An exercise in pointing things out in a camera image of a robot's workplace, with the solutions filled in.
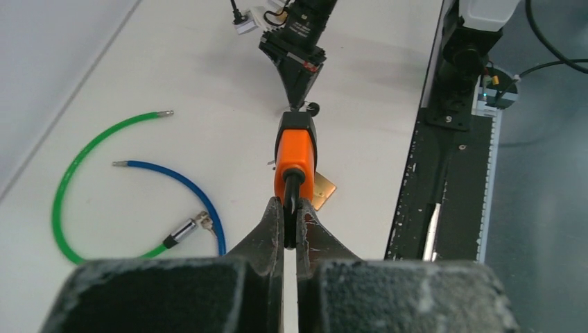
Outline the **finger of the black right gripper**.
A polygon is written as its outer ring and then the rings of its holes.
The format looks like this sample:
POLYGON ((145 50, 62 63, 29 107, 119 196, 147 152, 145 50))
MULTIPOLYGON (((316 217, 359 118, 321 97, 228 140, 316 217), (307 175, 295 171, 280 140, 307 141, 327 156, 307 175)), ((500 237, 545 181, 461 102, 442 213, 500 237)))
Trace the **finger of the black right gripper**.
POLYGON ((305 98, 320 73, 320 67, 283 58, 276 68, 286 91, 290 110, 298 111, 304 105, 305 98))

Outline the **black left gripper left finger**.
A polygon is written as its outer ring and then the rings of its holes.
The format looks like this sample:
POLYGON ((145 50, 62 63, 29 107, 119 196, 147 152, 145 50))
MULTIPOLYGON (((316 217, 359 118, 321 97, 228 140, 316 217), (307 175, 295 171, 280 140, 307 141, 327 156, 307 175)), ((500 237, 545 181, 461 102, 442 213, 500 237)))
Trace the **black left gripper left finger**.
POLYGON ((102 259, 66 280, 43 332, 282 332, 284 217, 260 222, 221 257, 102 259))

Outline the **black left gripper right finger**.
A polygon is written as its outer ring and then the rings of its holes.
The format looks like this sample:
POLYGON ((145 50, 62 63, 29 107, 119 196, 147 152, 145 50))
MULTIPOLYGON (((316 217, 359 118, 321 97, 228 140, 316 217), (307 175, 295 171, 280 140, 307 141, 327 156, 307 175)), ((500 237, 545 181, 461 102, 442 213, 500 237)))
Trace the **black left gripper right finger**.
POLYGON ((518 332, 503 285, 471 261, 362 260, 297 204, 301 332, 518 332))

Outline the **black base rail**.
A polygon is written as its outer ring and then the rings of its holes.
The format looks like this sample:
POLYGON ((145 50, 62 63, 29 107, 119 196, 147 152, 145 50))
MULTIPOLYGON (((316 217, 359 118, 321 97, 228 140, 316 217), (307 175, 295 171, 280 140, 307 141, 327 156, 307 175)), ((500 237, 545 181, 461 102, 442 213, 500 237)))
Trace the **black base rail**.
POLYGON ((429 225, 438 260, 479 259, 494 120, 473 115, 466 131, 434 126, 419 109, 385 259, 422 259, 429 225))

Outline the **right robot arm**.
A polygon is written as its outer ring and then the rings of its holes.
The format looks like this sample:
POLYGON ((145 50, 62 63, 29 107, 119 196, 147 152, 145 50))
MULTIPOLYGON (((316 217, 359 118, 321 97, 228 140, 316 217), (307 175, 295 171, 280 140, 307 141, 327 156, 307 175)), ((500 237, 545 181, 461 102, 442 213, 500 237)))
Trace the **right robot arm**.
POLYGON ((335 1, 286 1, 279 10, 263 14, 270 29, 261 35, 259 48, 276 67, 291 111, 302 108, 326 60, 318 41, 335 5, 335 1))

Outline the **orange black key fob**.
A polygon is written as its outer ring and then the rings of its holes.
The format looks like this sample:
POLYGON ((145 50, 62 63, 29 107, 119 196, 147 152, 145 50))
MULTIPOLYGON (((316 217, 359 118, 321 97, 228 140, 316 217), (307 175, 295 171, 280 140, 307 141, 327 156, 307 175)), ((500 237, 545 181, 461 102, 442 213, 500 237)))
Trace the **orange black key fob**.
POLYGON ((275 142, 275 195, 284 212, 284 245, 296 247, 297 209, 313 200, 317 167, 316 130, 308 112, 284 112, 275 142))

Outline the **large brass padlock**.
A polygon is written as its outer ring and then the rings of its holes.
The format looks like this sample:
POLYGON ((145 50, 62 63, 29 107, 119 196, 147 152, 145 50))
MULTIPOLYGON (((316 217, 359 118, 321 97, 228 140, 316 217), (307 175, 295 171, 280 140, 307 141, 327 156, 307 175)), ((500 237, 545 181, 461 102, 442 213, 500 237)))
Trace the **large brass padlock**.
POLYGON ((329 200, 329 198, 336 191, 337 186, 324 177, 321 173, 315 172, 314 188, 313 188, 313 199, 312 205, 316 211, 320 210, 321 207, 329 200))

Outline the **black-headed key bunch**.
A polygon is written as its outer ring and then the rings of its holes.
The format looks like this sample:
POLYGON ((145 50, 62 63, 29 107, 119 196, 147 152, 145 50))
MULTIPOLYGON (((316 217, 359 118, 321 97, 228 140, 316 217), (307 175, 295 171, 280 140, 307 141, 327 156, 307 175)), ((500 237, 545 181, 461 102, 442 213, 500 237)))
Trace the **black-headed key bunch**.
POLYGON ((320 105, 316 102, 310 102, 305 105, 305 111, 312 117, 315 117, 320 112, 320 105))

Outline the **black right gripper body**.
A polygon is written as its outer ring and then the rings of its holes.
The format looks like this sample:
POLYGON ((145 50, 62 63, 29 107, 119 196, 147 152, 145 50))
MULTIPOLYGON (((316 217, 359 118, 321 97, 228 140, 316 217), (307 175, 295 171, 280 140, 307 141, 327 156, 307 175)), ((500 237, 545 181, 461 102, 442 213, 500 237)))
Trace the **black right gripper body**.
POLYGON ((264 32, 260 39, 259 49, 275 65, 284 59, 289 59, 299 63, 304 69, 318 69, 327 59, 324 49, 315 46, 311 51, 305 51, 286 42, 276 32, 264 32))

